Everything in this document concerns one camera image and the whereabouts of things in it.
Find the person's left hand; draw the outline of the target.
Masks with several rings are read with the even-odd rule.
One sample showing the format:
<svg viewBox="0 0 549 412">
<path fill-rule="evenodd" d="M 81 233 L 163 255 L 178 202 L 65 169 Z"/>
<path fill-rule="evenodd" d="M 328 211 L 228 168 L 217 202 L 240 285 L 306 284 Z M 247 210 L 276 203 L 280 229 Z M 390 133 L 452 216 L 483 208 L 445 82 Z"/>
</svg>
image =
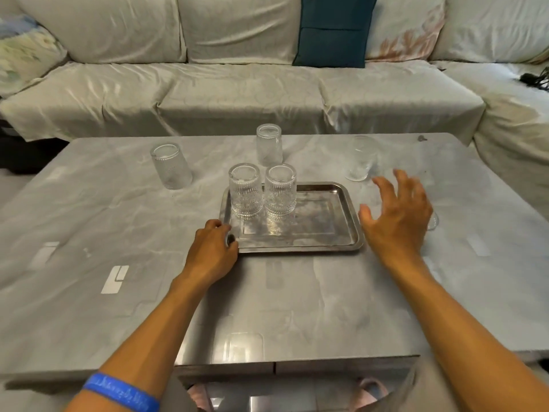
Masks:
<svg viewBox="0 0 549 412">
<path fill-rule="evenodd" d="M 237 261 L 225 257 L 225 237 L 233 235 L 230 230 L 229 224 L 211 219 L 196 231 L 183 270 L 172 282 L 173 289 L 205 292 L 229 273 Z"/>
</svg>

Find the person's right hand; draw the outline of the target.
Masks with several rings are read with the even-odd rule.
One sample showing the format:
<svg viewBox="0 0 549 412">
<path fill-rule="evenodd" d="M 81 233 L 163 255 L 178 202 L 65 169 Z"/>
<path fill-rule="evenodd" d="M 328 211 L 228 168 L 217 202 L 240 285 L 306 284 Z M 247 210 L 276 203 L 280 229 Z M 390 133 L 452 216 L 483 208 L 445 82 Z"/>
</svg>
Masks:
<svg viewBox="0 0 549 412">
<path fill-rule="evenodd" d="M 395 275 L 427 271 L 421 249 L 433 207 L 419 179 L 410 178 L 411 201 L 398 200 L 397 188 L 385 177 L 373 178 L 381 197 L 381 214 L 376 218 L 376 236 L 366 240 L 380 262 Z"/>
</svg>

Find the steel rectangular tray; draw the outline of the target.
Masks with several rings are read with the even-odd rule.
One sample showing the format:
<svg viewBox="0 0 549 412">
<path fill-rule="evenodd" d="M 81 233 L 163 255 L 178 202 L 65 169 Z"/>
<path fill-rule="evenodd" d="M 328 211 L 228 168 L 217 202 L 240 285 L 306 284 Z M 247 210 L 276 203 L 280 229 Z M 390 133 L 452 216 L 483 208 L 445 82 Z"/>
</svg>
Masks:
<svg viewBox="0 0 549 412">
<path fill-rule="evenodd" d="M 350 194 L 336 182 L 299 182 L 294 211 L 280 216 L 265 207 L 251 217 L 237 215 L 227 188 L 219 218 L 232 226 L 242 254 L 339 253 L 365 244 Z"/>
</svg>

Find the person's right forearm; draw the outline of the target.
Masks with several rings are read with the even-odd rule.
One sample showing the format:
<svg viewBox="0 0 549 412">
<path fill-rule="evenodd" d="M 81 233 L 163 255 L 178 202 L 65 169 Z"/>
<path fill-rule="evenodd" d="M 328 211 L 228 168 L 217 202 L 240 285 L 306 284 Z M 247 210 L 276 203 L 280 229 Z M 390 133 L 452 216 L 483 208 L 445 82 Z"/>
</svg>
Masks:
<svg viewBox="0 0 549 412">
<path fill-rule="evenodd" d="M 436 282 L 420 255 L 380 260 L 469 412 L 549 412 L 549 386 Z"/>
</svg>

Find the person's left forearm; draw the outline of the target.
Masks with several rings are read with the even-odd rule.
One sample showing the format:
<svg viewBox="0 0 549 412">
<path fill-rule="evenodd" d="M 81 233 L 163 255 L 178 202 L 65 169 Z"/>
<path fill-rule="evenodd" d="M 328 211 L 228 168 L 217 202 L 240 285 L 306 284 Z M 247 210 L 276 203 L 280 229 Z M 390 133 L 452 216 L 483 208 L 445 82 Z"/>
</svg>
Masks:
<svg viewBox="0 0 549 412">
<path fill-rule="evenodd" d="M 159 400 L 161 406 L 176 356 L 204 293 L 176 290 L 171 285 L 161 303 L 95 373 L 137 387 Z M 64 412 L 132 411 L 81 389 Z"/>
</svg>

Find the plain clear drinking glass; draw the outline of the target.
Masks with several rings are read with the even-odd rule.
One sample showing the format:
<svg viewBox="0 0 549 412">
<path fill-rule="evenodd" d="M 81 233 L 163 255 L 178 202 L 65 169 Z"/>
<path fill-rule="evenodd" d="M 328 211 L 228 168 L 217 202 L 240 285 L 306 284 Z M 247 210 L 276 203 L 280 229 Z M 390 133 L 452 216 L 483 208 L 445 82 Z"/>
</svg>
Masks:
<svg viewBox="0 0 549 412">
<path fill-rule="evenodd" d="M 372 136 L 355 136 L 350 143 L 345 161 L 345 178 L 353 182 L 370 179 L 377 166 L 379 142 Z"/>
</svg>

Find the ribbed clear drinking glass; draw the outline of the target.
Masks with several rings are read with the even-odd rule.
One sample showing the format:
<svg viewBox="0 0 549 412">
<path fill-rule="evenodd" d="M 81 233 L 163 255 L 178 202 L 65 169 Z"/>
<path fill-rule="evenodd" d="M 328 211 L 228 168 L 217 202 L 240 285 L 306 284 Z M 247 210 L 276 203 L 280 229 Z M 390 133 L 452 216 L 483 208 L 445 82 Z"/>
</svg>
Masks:
<svg viewBox="0 0 549 412">
<path fill-rule="evenodd" d="M 150 150 L 156 172 L 162 185 L 169 190 L 179 190 L 192 184 L 193 175 L 179 145 L 157 144 Z"/>
<path fill-rule="evenodd" d="M 256 130 L 257 159 L 262 166 L 283 163 L 282 130 L 277 124 L 262 124 Z"/>
<path fill-rule="evenodd" d="M 240 163 L 228 171 L 232 211 L 242 218 L 257 215 L 264 206 L 259 168 L 252 163 Z"/>
<path fill-rule="evenodd" d="M 291 165 L 278 164 L 266 169 L 264 205 L 270 214 L 284 216 L 297 206 L 297 171 Z"/>
</svg>

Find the coral floral cushion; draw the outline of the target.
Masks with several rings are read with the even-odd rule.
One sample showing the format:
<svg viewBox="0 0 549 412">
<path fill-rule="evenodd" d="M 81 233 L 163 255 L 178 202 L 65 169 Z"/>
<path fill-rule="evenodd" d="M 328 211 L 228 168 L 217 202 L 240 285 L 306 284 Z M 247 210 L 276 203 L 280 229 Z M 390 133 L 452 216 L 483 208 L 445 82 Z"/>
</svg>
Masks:
<svg viewBox="0 0 549 412">
<path fill-rule="evenodd" d="M 377 0 L 367 62 L 426 60 L 445 23 L 446 0 Z"/>
</svg>

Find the cream covered sofa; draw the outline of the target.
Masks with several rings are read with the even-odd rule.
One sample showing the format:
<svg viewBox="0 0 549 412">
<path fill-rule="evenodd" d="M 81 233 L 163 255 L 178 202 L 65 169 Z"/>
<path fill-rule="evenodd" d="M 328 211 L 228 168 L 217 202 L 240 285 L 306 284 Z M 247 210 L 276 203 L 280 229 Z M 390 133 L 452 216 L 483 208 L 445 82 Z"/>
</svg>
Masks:
<svg viewBox="0 0 549 412">
<path fill-rule="evenodd" d="M 364 68 L 67 61 L 0 98 L 27 142 L 94 137 L 439 133 L 484 163 L 549 221 L 549 90 L 520 77 L 539 64 L 448 60 Z"/>
</svg>

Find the teal cushion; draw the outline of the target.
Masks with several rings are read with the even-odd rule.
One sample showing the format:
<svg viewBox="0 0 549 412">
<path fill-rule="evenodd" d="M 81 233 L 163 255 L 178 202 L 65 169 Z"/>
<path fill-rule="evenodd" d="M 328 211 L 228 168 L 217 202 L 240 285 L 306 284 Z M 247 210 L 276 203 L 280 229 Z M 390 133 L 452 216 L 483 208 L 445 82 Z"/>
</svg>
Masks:
<svg viewBox="0 0 549 412">
<path fill-rule="evenodd" d="M 364 68 L 377 0 L 301 0 L 293 66 Z"/>
</svg>

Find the person's grey shorts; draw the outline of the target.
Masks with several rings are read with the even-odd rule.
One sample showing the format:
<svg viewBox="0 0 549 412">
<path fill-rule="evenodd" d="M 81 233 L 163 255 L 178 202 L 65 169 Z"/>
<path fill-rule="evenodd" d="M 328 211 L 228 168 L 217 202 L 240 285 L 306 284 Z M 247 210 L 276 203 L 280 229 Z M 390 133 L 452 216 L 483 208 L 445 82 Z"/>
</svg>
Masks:
<svg viewBox="0 0 549 412">
<path fill-rule="evenodd" d="M 360 379 L 283 377 L 203 384 L 213 412 L 349 412 Z M 197 412 L 187 390 L 180 381 L 171 378 L 160 412 Z M 461 412 L 461 409 L 436 361 L 422 357 L 386 397 L 357 412 Z"/>
</svg>

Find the cream sofa back cushion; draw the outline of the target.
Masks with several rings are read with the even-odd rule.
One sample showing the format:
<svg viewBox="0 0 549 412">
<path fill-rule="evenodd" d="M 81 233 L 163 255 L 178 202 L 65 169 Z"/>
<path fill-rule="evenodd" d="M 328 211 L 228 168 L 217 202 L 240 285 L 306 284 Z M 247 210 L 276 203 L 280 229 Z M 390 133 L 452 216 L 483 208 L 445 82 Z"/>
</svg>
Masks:
<svg viewBox="0 0 549 412">
<path fill-rule="evenodd" d="M 184 63 L 177 0 L 14 0 L 75 62 Z"/>
<path fill-rule="evenodd" d="M 549 60 L 549 0 L 446 0 L 445 24 L 430 60 Z"/>
<path fill-rule="evenodd" d="M 177 0 L 194 64 L 291 65 L 301 0 Z"/>
</svg>

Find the blue rubber wristband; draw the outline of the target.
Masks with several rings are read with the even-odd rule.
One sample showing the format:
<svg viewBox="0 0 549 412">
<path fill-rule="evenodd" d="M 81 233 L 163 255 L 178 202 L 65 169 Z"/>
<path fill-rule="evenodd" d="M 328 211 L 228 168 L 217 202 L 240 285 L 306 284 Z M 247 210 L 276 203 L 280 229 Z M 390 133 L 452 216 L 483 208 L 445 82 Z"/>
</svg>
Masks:
<svg viewBox="0 0 549 412">
<path fill-rule="evenodd" d="M 100 395 L 132 412 L 160 411 L 160 401 L 155 397 L 107 374 L 93 374 L 82 389 Z"/>
</svg>

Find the blue green floral cushion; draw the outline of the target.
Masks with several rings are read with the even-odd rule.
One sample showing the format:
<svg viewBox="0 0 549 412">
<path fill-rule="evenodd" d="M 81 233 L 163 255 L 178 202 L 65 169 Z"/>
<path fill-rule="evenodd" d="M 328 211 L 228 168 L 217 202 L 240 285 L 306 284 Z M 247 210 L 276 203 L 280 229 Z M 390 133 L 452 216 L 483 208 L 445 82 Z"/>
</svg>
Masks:
<svg viewBox="0 0 549 412">
<path fill-rule="evenodd" d="M 0 98 L 30 87 L 67 59 L 56 37 L 30 16 L 0 18 Z"/>
</svg>

